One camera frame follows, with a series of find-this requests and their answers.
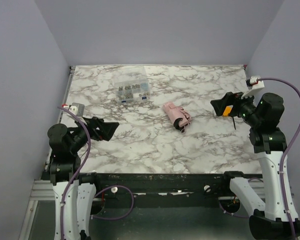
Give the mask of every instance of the orange object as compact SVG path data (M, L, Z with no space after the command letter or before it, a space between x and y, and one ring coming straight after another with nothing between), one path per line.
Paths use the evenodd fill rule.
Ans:
M223 117L228 117L228 116L229 116L229 113L231 112L231 110L232 110L232 106L227 106L227 107L225 107L225 110L224 110L222 116L223 116Z

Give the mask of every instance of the purple cable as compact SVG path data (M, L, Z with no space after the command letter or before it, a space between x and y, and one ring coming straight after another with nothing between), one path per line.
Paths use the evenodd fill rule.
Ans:
M98 195L100 195L103 192L105 192L109 189L112 189L112 188L123 188L123 189L127 190L130 193L130 195L131 195L131 207L130 207L130 209L124 215L118 216L118 217L108 218L108 217L92 215L93 218L102 219L102 220L120 220L120 219L125 218L126 216L128 216L131 213L132 209L134 208L135 198L134 198L134 194L132 193L132 191L129 188L127 188L126 186L121 186L121 185L108 186L105 189L102 189L100 192L98 192L94 197L96 198Z
M260 181L260 182L264 182L262 179L257 178L257 177L252 177L252 178L250 178L250 179L248 180L248 182L251 182L252 180L258 180L258 181ZM230 215L231 217L236 217L236 218L240 218L240 219L248 219L248 218L249 218L249 216L235 215L235 214L233 214L233 213L231 213L231 212L226 211L226 210L222 207L220 201L219 201L219 208L221 208L221 210L223 211L224 214L228 214L228 215Z
M75 171L75 173L73 174L72 178L69 180L68 184L66 185L66 187L63 191L62 198L61 198L61 203L66 204L65 198L66 198L66 195L67 195L67 191L68 191L70 185L76 179L77 175L80 173L80 170L83 168L83 166L85 165L85 163L86 163L86 161L89 157L89 153L90 153L90 149L91 149L91 138L90 138L90 134L89 134L89 131L88 131L86 125L80 120L80 118L78 118L76 115L74 115L72 112L65 109L64 107L58 106L58 109L61 109L62 111L66 112L67 114L71 115L82 126L82 128L83 128L83 130L86 134L87 142L88 142L88 148L87 148L84 160L82 161L82 163L79 166L79 168L77 169L77 171ZM64 229L64 206L61 205L61 207L60 207L60 235L61 235L61 240L65 240L65 235L64 234L65 234L65 229Z
M293 88L295 90L295 92L298 94L299 98L300 98L300 91L299 89L297 89L293 84L291 84L290 82L288 81L285 81L285 80L282 80L282 79L279 79L279 78L273 78L273 77L265 77L265 78L259 78L258 81L276 81L276 82L281 82L281 83L284 83L288 86L290 86L291 88ZM293 135L290 143L288 144L286 150L283 152L283 155L282 155L282 158L280 160L280 167L279 167L279 170L281 172L280 174L280 183L281 183L281 191L282 191L282 195L283 195L283 203L284 203L284 208L285 208L285 211L286 211L286 214L287 214L287 217L289 219L289 223L290 223L290 227L291 227L291 234L292 234L292 239L296 239L296 231L295 231L295 226L294 226L294 222L293 222L293 219L291 217L291 214L289 213L289 204L288 204L288 199L287 199L287 192L286 192L286 187L285 187L285 179L284 179L284 174L282 173L284 171L284 161L285 161L285 158L289 152L289 150L291 149L292 145L294 144L298 134L300 132L300 123L299 123L299 126L297 128L297 130L295 131L295 134Z

